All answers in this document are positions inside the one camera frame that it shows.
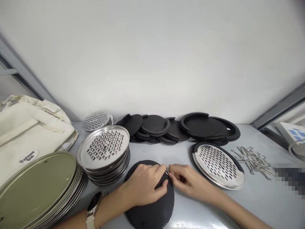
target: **smartwatch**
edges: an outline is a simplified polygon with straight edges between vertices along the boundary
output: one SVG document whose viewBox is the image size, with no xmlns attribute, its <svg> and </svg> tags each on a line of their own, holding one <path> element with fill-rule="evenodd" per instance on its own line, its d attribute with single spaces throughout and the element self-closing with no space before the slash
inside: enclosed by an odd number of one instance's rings
<svg viewBox="0 0 305 229">
<path fill-rule="evenodd" d="M 98 192 L 92 198 L 89 207 L 87 208 L 87 229 L 95 229 L 94 227 L 94 214 L 96 213 L 98 206 L 103 198 L 102 192 Z"/>
</svg>

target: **bag label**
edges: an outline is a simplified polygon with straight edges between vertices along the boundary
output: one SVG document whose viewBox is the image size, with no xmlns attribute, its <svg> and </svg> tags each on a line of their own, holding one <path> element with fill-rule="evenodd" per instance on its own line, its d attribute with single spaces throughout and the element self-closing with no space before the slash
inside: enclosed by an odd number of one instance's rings
<svg viewBox="0 0 305 229">
<path fill-rule="evenodd" d="M 39 154 L 38 150 L 29 151 L 20 157 L 18 164 L 21 166 L 25 166 L 31 163 L 32 161 L 34 161 L 35 158 L 38 156 L 38 154 Z"/>
</svg>

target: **cable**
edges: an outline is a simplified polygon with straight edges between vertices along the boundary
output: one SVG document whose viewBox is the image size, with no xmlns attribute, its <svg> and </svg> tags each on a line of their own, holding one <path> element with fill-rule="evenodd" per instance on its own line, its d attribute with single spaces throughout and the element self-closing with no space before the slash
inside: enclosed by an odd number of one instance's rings
<svg viewBox="0 0 305 229">
<path fill-rule="evenodd" d="M 295 141 L 293 143 L 291 143 L 289 146 L 288 146 L 288 151 L 290 152 L 290 154 L 292 155 L 292 157 L 296 160 L 296 162 L 298 163 L 305 163 L 304 161 L 302 161 L 301 159 L 299 159 L 298 157 L 296 157 L 292 151 L 291 151 L 291 148 L 294 144 L 296 144 L 297 142 L 305 142 L 305 139 L 302 139 L 302 140 L 298 140 L 298 141 Z"/>
</svg>

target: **white device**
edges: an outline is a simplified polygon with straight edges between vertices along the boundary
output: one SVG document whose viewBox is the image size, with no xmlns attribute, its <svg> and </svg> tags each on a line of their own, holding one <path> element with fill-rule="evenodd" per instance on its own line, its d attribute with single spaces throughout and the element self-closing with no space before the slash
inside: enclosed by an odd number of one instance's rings
<svg viewBox="0 0 305 229">
<path fill-rule="evenodd" d="M 297 154 L 297 156 L 305 161 L 305 128 L 303 126 L 298 126 L 294 124 L 289 124 L 285 122 L 280 122 L 276 125 L 281 134 L 287 140 L 289 145 L 292 145 L 293 151 Z"/>
</svg>

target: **gray table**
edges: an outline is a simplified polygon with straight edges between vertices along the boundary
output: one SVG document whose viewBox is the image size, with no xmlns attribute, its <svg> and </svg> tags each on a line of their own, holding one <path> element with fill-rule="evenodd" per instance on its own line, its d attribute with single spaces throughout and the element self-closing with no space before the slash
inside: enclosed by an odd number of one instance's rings
<svg viewBox="0 0 305 229">
<path fill-rule="evenodd" d="M 70 152 L 77 153 L 82 140 L 88 135 L 81 129 L 80 123 L 73 123 L 79 132 L 79 137 Z M 276 163 L 293 163 L 289 153 L 275 142 L 264 136 L 255 128 L 249 125 L 238 125 L 241 137 L 234 142 L 223 146 L 231 152 L 237 146 L 252 146 L 256 151 L 265 155 L 272 167 Z M 192 140 L 178 143 L 174 146 L 163 144 L 149 145 L 146 143 L 130 143 L 131 159 L 128 170 L 140 160 L 153 160 L 160 164 L 188 164 L 196 169 L 196 166 L 189 153 L 190 147 L 194 144 Z M 268 181 L 262 174 L 251 175 L 245 164 L 241 165 L 245 171 L 245 184 L 241 190 L 226 191 L 226 193 L 255 214 L 257 217 L 268 223 L 273 228 L 304 228 L 305 227 L 305 200 L 285 185 L 279 177 L 271 177 Z M 120 186 L 125 176 L 114 185 L 98 187 L 89 181 L 88 186 L 81 197 L 81 200 L 71 211 L 69 216 L 86 208 L 97 191 L 108 191 Z M 108 222 L 103 228 L 125 228 L 132 229 L 124 214 Z M 186 197 L 175 189 L 175 205 L 172 217 L 165 228 L 239 228 L 226 214 L 218 209 L 197 202 Z"/>
</svg>

